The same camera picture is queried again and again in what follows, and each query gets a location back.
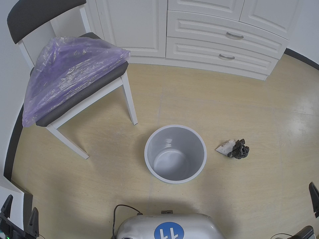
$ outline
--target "chair frame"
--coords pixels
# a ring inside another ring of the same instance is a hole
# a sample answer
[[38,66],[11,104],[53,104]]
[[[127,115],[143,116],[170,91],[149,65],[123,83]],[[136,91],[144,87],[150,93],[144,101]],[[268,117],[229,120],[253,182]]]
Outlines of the chair frame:
[[[82,17],[82,21],[84,24],[84,28],[86,33],[91,32],[91,28],[89,25],[89,21],[87,19],[86,11],[84,8],[84,5],[80,5],[80,13]],[[26,46],[23,43],[23,40],[20,40],[18,42],[18,46],[27,61],[28,66],[30,69],[34,67],[34,64],[32,62],[32,59],[30,58],[30,55],[28,51],[26,50]],[[63,142],[65,145],[67,145],[69,148],[74,150],[77,154],[79,154],[81,157],[87,159],[89,156],[88,154],[82,150],[79,146],[77,146],[74,142],[69,140],[67,137],[62,135],[59,131],[58,128],[63,125],[65,122],[67,122],[70,118],[74,117],[77,115],[79,112],[84,110],[86,107],[90,106],[103,96],[107,95],[108,93],[112,92],[113,90],[117,89],[118,87],[122,86],[124,95],[125,95],[125,100],[126,100],[126,105],[129,110],[130,118],[131,121],[134,125],[138,123],[138,119],[136,117],[136,112],[134,108],[134,103],[133,103],[133,98],[132,98],[132,93],[130,89],[130,84],[129,84],[129,79],[127,77],[127,73],[125,73],[115,79],[114,81],[110,82],[100,90],[96,91],[94,94],[90,95],[88,98],[84,99],[74,107],[72,107],[70,110],[68,110],[65,114],[63,114],[61,117],[53,121],[51,124],[46,126],[46,129],[49,130],[56,138],[58,138],[61,142]]]

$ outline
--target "white chair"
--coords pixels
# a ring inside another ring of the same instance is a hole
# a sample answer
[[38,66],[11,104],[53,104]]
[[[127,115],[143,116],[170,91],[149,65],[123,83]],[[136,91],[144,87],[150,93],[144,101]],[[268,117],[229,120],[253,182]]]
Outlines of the white chair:
[[[79,6],[86,34],[81,37],[99,38],[91,32],[90,25],[84,9],[86,0],[19,0],[10,11],[7,23],[11,37],[15,44],[18,43],[21,52],[26,59],[31,73],[34,64],[26,50],[22,38],[42,24],[50,21],[63,12]],[[128,62],[118,66],[104,77],[100,78],[87,88],[83,89],[72,98],[58,106],[49,114],[36,122],[38,126],[45,126],[53,135],[55,135],[64,144],[74,150],[83,158],[88,158],[88,154],[70,141],[58,131],[58,127],[74,117],[80,111],[84,110],[95,101],[99,100],[106,94],[122,86],[126,98],[127,107],[134,125],[138,120],[135,113],[134,103],[130,90],[130,84],[127,77],[126,69]]]

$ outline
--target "gray bucket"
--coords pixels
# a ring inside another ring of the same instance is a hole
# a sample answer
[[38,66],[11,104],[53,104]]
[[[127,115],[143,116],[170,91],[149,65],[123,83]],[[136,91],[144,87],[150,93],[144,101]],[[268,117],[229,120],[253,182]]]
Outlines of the gray bucket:
[[150,172],[168,183],[195,178],[204,168],[207,152],[200,135],[183,125],[167,125],[147,140],[144,158]]

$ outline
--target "drawer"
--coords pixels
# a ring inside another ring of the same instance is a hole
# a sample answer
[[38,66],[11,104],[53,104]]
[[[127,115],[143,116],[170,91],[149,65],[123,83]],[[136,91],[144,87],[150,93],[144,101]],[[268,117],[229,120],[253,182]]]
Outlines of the drawer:
[[271,73],[278,61],[276,58],[234,46],[176,37],[166,39],[166,58],[210,63],[266,75]]
[[281,58],[289,42],[276,34],[246,23],[173,10],[167,12],[167,36],[222,43],[277,59]]

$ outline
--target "silver handle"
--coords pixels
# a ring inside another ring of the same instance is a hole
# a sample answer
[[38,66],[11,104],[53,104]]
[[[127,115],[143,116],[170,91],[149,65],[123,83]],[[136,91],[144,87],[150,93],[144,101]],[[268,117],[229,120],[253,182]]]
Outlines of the silver handle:
[[239,39],[243,39],[243,38],[244,38],[243,35],[241,35],[241,36],[240,36],[240,35],[235,35],[235,34],[231,34],[231,33],[229,33],[229,32],[227,32],[226,35],[229,35],[229,36],[235,37],[235,38],[239,38]]
[[235,57],[225,57],[222,54],[219,55],[221,58],[227,58],[227,59],[235,59]]

